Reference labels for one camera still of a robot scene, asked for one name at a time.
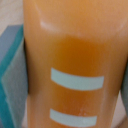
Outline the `gripper grey green-padded left finger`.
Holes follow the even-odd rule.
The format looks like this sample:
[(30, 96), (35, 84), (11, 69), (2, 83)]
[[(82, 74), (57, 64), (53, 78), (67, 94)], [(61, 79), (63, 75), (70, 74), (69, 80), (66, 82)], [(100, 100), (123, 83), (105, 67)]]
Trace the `gripper grey green-padded left finger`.
[(22, 128), (28, 95), (23, 26), (0, 36), (0, 128)]

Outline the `gripper grey green-padded right finger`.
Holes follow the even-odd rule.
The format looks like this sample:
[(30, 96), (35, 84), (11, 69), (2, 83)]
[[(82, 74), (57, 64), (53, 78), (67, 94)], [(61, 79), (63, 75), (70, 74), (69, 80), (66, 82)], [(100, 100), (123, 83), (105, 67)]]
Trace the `gripper grey green-padded right finger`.
[(121, 86), (121, 97), (127, 116), (123, 119), (117, 128), (128, 128), (128, 70), (125, 72)]

